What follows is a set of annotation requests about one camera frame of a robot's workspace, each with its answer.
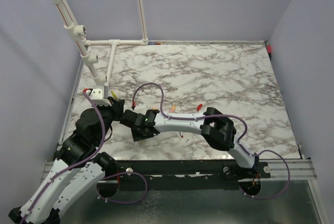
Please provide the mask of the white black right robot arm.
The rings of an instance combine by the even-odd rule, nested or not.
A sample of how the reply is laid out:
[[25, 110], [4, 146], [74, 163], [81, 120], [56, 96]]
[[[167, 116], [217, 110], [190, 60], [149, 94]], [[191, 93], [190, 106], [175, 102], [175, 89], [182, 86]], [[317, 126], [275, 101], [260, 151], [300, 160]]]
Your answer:
[[211, 148], [229, 153], [244, 177], [251, 178], [259, 170], [256, 155], [240, 143], [248, 130], [246, 122], [213, 107], [208, 107], [204, 113], [193, 114], [165, 113], [153, 109], [141, 114], [125, 110], [120, 124], [131, 129], [135, 142], [166, 132], [197, 134]]

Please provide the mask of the yellow highlighter pen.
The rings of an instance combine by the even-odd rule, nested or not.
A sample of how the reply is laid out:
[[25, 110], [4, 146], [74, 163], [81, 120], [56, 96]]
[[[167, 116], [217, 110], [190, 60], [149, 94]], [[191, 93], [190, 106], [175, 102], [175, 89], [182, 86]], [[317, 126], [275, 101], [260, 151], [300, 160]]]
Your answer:
[[115, 100], [118, 100], [117, 95], [116, 95], [113, 91], [111, 91], [111, 94], [112, 94], [112, 97], [113, 97]]

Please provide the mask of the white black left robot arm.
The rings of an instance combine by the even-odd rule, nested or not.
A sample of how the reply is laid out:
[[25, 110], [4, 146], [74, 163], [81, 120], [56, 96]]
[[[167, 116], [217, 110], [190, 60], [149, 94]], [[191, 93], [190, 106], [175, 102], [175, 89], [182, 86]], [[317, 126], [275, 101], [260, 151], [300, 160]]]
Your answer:
[[100, 151], [112, 122], [120, 121], [124, 111], [124, 100], [109, 100], [111, 105], [94, 105], [81, 113], [38, 190], [9, 212], [13, 223], [60, 223], [89, 187], [119, 172], [115, 159]]

